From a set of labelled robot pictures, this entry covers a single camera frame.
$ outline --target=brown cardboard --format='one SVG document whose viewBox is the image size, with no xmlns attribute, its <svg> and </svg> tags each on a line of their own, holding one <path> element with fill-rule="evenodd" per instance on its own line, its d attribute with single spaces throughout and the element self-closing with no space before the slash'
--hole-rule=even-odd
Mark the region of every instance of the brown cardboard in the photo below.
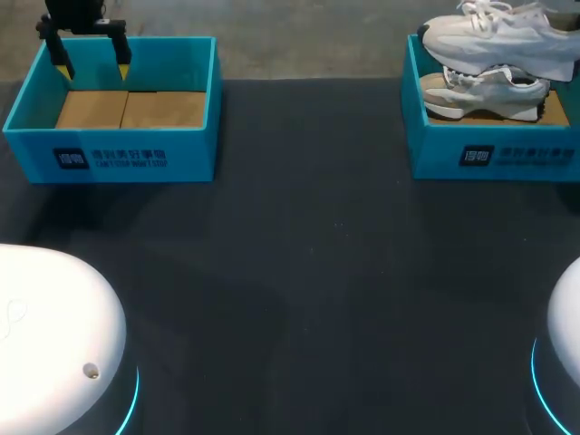
<svg viewBox="0 0 580 435">
<path fill-rule="evenodd" d="M 569 126 L 568 118 L 558 98 L 556 91 L 550 91 L 546 98 L 544 114 L 538 122 L 503 120 L 496 114 L 490 112 L 477 111 L 466 115 L 461 120 L 441 120 L 429 116 L 429 122 L 433 124 L 466 124 L 466 125 L 561 125 Z"/>
<path fill-rule="evenodd" d="M 151 127 L 203 127 L 204 92 L 157 92 Z"/>
<path fill-rule="evenodd" d="M 204 92 L 130 92 L 121 127 L 203 127 Z"/>
<path fill-rule="evenodd" d="M 57 129 L 118 129 L 126 91 L 70 91 L 66 95 Z"/>
<path fill-rule="evenodd" d="M 157 99 L 156 92 L 129 92 L 122 129 L 147 129 Z"/>
</svg>

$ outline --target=shoe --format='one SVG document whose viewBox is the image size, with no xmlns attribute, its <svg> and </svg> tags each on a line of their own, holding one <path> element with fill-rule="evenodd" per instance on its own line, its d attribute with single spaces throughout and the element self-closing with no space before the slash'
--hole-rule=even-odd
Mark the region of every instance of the shoe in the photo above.
<svg viewBox="0 0 580 435">
<path fill-rule="evenodd" d="M 514 65 L 531 75 L 570 82 L 580 59 L 580 14 L 559 14 L 540 3 L 517 8 L 489 0 L 464 0 L 460 20 L 428 21 L 421 41 L 449 68 L 480 75 L 493 65 Z"/>
<path fill-rule="evenodd" d="M 422 77 L 420 87 L 425 107 L 443 118 L 459 120 L 472 111 L 492 111 L 510 120 L 537 121 L 550 82 L 507 66 L 478 77 L 443 67 L 443 73 Z"/>
</svg>

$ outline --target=concrete floor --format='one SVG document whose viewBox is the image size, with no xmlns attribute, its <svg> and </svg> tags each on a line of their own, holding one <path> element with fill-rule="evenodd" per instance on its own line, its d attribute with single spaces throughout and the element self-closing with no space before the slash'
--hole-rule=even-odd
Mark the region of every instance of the concrete floor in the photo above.
<svg viewBox="0 0 580 435">
<path fill-rule="evenodd" d="M 405 37 L 458 0 L 107 0 L 129 34 L 214 35 L 227 78 L 398 76 Z M 0 82 L 26 74 L 44 0 L 0 0 Z"/>
</svg>

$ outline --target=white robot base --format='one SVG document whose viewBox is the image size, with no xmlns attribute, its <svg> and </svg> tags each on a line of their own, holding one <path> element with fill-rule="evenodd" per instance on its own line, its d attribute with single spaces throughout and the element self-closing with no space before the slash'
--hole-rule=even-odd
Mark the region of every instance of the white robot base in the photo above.
<svg viewBox="0 0 580 435">
<path fill-rule="evenodd" d="M 9 245 L 0 277 L 0 433 L 140 433 L 140 373 L 104 277 L 73 256 Z"/>
<path fill-rule="evenodd" d="M 532 346 L 526 416 L 533 435 L 580 434 L 580 259 L 558 280 Z"/>
</svg>

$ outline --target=white dome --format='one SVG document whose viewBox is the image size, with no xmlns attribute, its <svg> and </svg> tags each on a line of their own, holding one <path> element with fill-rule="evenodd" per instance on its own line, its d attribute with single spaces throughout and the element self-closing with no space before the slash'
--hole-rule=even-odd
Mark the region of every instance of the white dome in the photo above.
<svg viewBox="0 0 580 435">
<path fill-rule="evenodd" d="M 105 392 L 127 336 L 104 277 L 73 256 L 0 245 L 0 433 L 52 435 Z"/>
<path fill-rule="evenodd" d="M 548 307 L 547 327 L 560 362 L 580 386 L 580 258 L 556 283 Z"/>
</svg>

